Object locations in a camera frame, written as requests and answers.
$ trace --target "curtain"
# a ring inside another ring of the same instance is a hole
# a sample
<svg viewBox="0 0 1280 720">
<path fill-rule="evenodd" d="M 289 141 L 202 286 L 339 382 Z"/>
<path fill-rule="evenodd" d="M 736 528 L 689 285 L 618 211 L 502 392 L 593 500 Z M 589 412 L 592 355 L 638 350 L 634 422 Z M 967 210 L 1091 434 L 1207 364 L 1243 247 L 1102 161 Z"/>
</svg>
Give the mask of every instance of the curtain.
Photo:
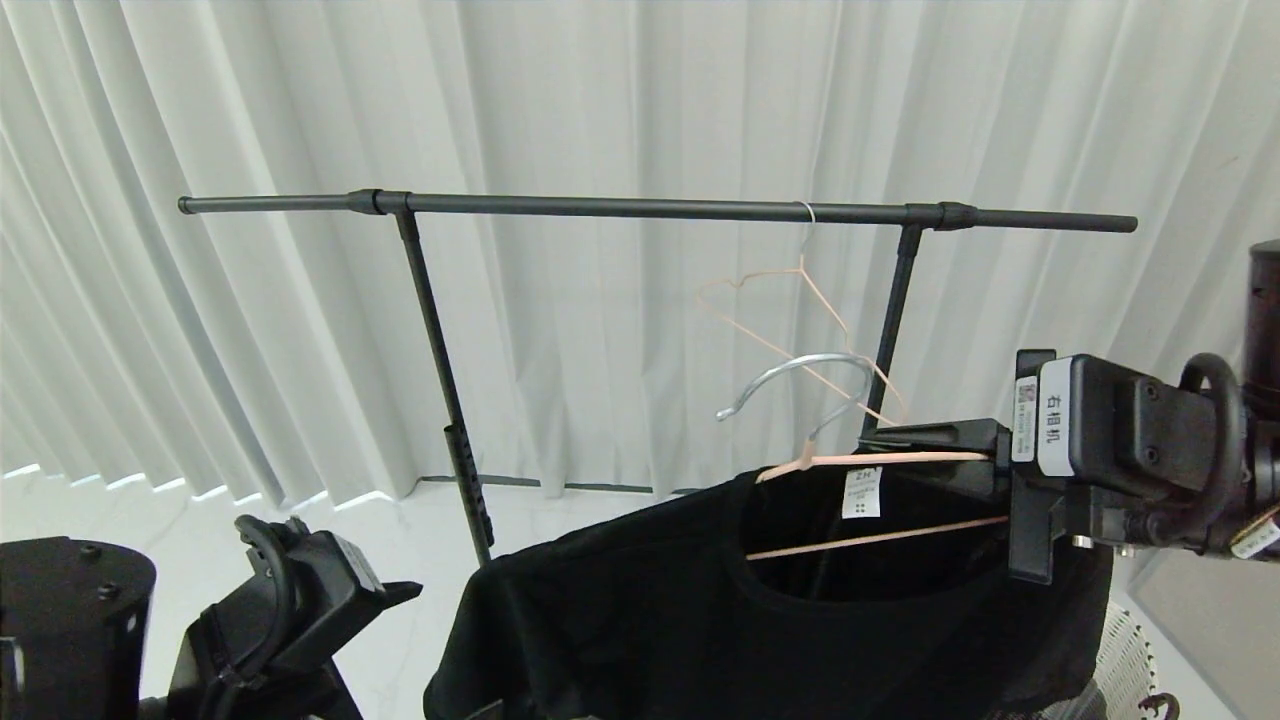
<svg viewBox="0 0 1280 720">
<path fill-rule="evenodd" d="M 910 421 L 1005 418 L 1014 352 L 1238 361 L 1280 234 L 1280 4 L 5 1 L 5 470 L 297 503 L 449 474 L 390 218 L 184 217 L 180 195 L 932 202 L 1138 215 L 927 233 L 891 377 Z M 420 215 L 480 471 L 701 487 L 794 456 L 837 396 L 728 405 L 783 357 L 694 302 L 810 228 Z M 896 228 L 814 228 L 874 355 Z M 708 300 L 838 350 L 797 279 Z M 831 370 L 837 382 L 849 378 Z M 859 419 L 828 428 L 852 447 Z"/>
</svg>

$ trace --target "shirt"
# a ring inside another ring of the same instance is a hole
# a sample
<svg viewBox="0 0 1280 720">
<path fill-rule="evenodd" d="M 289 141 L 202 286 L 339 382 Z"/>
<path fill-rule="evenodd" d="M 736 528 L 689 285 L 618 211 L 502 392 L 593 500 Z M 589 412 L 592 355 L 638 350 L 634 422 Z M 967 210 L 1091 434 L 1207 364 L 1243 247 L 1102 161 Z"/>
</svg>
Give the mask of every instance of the shirt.
<svg viewBox="0 0 1280 720">
<path fill-rule="evenodd" d="M 481 568 L 426 717 L 964 720 L 1089 682 L 1110 552 L 1059 543 L 1052 585 L 1007 577 L 1005 525 L 748 561 L 833 523 L 864 536 L 1004 514 L 886 468 L 882 516 L 840 523 L 846 469 L 756 474 Z"/>
</svg>

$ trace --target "white wall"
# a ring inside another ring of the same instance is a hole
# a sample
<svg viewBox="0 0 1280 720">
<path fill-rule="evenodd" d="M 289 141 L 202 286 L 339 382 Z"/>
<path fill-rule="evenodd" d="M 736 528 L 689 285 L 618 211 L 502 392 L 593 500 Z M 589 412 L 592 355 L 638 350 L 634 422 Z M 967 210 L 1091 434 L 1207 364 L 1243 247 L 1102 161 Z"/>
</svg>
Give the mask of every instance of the white wall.
<svg viewBox="0 0 1280 720">
<path fill-rule="evenodd" d="M 538 488 L 489 486 L 485 501 L 506 553 L 570 530 L 646 507 L 652 496 L 567 491 L 549 500 Z M 169 687 L 178 642 L 187 625 L 248 577 L 244 546 L 232 521 L 242 512 L 279 520 L 261 500 L 234 503 L 227 493 L 196 500 L 186 486 L 152 491 L 142 482 L 104 488 L 72 487 L 38 473 L 0 483 L 0 539 L 65 534 L 132 547 L 156 564 L 142 675 L 143 696 Z M 421 484 L 402 502 L 370 500 L 339 511 L 326 501 L 296 510 L 312 530 L 355 542 L 383 580 L 416 580 L 422 594 L 383 614 L 338 653 L 338 666 L 366 720 L 421 717 L 421 693 L 439 662 L 462 588 L 475 570 L 457 489 Z M 1160 683 L 1183 702 L 1184 717 L 1233 715 L 1178 650 L 1128 597 L 1137 564 L 1117 565 L 1112 594 L 1143 626 Z"/>
</svg>

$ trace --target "black horizontal bar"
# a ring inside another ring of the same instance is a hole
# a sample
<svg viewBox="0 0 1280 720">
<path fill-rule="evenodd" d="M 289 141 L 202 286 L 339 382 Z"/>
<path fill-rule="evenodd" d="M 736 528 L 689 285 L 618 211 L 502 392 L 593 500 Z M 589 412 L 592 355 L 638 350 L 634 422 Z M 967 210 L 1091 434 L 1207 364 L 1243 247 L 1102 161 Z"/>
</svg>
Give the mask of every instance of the black horizontal bar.
<svg viewBox="0 0 1280 720">
<path fill-rule="evenodd" d="M 753 220 L 774 223 L 845 223 L 919 225 L 940 231 L 969 227 L 1133 232 L 1128 215 L 982 210 L 960 202 L 846 205 L 831 202 L 755 202 L 742 200 L 653 200 L 639 197 L 538 197 L 521 195 L 422 195 L 357 190 L 346 195 L 280 195 L 260 197 L 182 197 L 178 209 L 197 213 L 273 210 L 352 210 L 388 213 L 466 213 L 490 215 L 567 215 L 593 218 L 667 218 L 687 220 Z"/>
</svg>

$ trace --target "black metal clothes rack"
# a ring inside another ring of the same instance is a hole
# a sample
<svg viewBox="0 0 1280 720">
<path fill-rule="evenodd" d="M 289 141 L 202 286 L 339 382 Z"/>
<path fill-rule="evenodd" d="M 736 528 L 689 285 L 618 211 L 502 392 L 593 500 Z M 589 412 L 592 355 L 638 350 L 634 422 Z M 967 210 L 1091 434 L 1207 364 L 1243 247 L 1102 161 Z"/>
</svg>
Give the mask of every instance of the black metal clothes rack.
<svg viewBox="0 0 1280 720">
<path fill-rule="evenodd" d="M 959 231 L 974 227 L 1036 228 L 1057 231 L 1091 231 L 1130 233 L 1138 219 L 1128 215 L 1094 215 L 1082 213 L 1039 213 L 1021 210 L 983 210 L 963 202 L 906 205 L 847 205 L 828 202 L 754 202 L 728 200 L 649 200 L 623 197 L 535 197 L 504 195 L 424 195 L 387 190 L 356 190 L 346 195 L 279 195 L 259 197 L 180 197 L 183 214 L 264 213 L 296 210 L 347 210 L 366 215 L 394 215 L 401 241 L 408 258 L 417 301 L 426 323 L 426 337 L 435 360 L 435 370 L 444 392 L 449 425 L 444 436 L 453 462 L 454 479 L 462 495 L 462 507 L 471 529 L 471 542 L 481 565 L 489 561 L 493 546 L 493 521 L 484 505 L 484 492 L 471 438 L 467 434 L 458 398 L 453 366 L 444 343 L 440 313 L 431 292 L 431 281 L 422 255 L 417 213 L 462 213 L 490 215 L 572 215 L 594 218 L 664 218 L 686 220 L 740 220 L 771 223 L 844 223 L 863 225 L 900 225 L 897 264 L 890 286 L 888 305 L 881 328 L 876 364 L 887 375 L 893 361 L 893 348 L 902 323 L 906 291 L 911 269 L 920 249 L 924 231 Z M 884 383 L 872 382 L 867 406 L 879 411 L 884 401 Z M 876 429 L 870 414 L 863 421 L 863 434 Z"/>
</svg>

